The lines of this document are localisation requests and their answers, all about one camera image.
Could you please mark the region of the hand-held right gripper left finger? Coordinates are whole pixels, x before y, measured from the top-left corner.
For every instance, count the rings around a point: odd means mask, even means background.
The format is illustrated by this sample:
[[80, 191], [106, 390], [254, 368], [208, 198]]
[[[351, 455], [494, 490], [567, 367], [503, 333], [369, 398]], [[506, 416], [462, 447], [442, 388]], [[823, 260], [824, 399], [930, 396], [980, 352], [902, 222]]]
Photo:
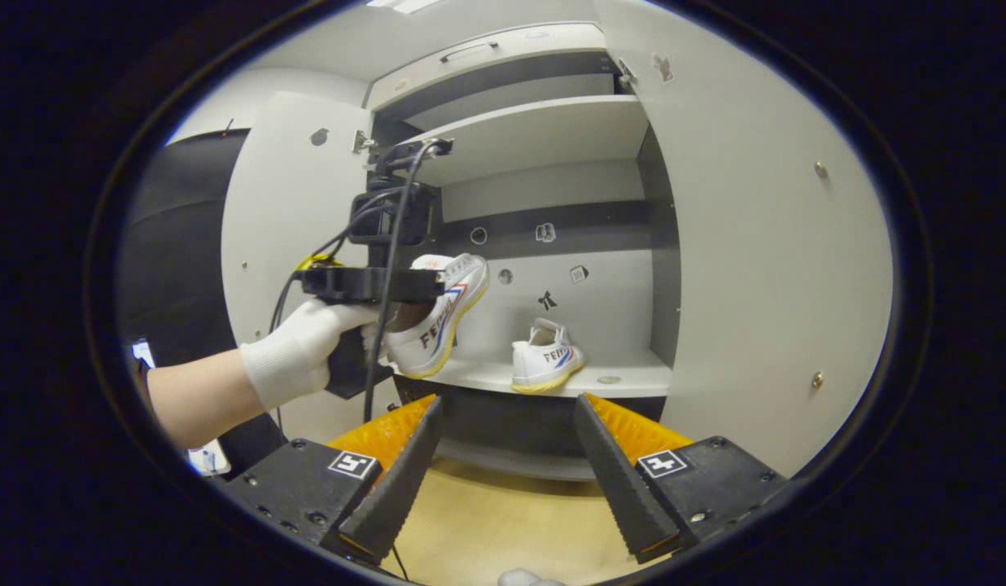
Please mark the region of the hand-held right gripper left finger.
[[444, 402], [425, 396], [328, 444], [295, 439], [226, 485], [287, 534], [369, 565], [383, 562], [435, 457]]

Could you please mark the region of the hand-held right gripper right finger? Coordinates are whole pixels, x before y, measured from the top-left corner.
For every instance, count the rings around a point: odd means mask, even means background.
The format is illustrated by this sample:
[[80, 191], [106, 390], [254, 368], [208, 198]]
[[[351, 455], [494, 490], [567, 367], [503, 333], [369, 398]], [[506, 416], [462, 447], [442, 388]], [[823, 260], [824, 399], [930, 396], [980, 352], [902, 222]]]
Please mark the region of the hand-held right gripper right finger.
[[639, 563], [733, 531], [789, 482], [723, 436], [692, 441], [593, 394], [577, 398], [574, 427], [619, 534]]

